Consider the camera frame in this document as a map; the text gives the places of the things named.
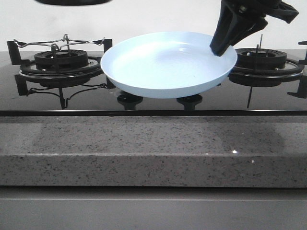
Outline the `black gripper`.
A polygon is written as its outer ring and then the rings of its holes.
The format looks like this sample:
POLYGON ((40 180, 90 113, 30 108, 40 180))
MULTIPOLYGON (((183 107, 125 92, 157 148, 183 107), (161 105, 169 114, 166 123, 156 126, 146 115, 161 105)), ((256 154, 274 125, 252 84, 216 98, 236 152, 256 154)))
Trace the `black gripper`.
POLYGON ((282 0, 223 0, 210 48, 221 56, 229 46, 264 29, 268 24, 263 18, 266 15, 291 23, 298 14, 293 6, 282 0), (248 20, 245 14, 260 17, 248 20))

